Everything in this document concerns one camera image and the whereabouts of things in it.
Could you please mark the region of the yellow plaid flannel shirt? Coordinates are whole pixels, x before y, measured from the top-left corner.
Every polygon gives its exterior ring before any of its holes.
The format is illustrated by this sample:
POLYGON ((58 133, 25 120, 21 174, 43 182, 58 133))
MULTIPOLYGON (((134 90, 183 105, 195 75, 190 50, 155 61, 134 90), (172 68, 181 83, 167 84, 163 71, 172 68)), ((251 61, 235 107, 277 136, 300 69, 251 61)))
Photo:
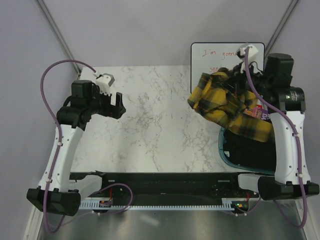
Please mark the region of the yellow plaid flannel shirt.
POLYGON ((189 106, 206 120, 236 135, 263 143, 274 142, 272 123, 245 113, 256 107, 256 95, 249 90, 234 95, 225 88, 227 80, 229 76, 225 72, 202 73, 187 100, 189 106))

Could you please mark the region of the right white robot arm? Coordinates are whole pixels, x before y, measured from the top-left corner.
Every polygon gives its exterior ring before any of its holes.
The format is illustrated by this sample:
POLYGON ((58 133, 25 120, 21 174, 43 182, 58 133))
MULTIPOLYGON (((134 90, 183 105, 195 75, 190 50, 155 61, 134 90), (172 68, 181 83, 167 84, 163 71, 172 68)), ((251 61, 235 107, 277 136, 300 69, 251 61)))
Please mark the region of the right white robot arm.
POLYGON ((242 173, 229 184, 235 197, 247 190, 257 192, 265 201, 295 200, 316 196, 320 186, 311 181, 304 149, 306 102, 304 91, 291 86, 294 59, 289 54, 272 53, 263 73, 252 70, 242 79, 245 87, 254 87, 267 106, 275 137, 274 176, 242 173))

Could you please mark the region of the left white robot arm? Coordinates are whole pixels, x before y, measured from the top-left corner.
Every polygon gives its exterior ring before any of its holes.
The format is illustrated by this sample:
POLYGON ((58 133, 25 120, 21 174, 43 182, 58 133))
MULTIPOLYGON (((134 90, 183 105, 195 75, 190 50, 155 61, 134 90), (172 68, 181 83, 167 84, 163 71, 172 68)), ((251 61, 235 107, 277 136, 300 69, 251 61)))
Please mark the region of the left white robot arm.
POLYGON ((110 87, 114 81, 112 76, 102 76, 71 84, 71 95, 56 114, 59 125, 44 174, 38 186, 28 189, 26 194, 41 212, 74 216, 81 201, 89 195, 104 197, 109 193, 110 185, 101 177, 86 176, 70 183, 70 173, 76 149, 92 116, 119 119, 126 112, 120 92, 115 95, 115 104, 111 103, 110 87))

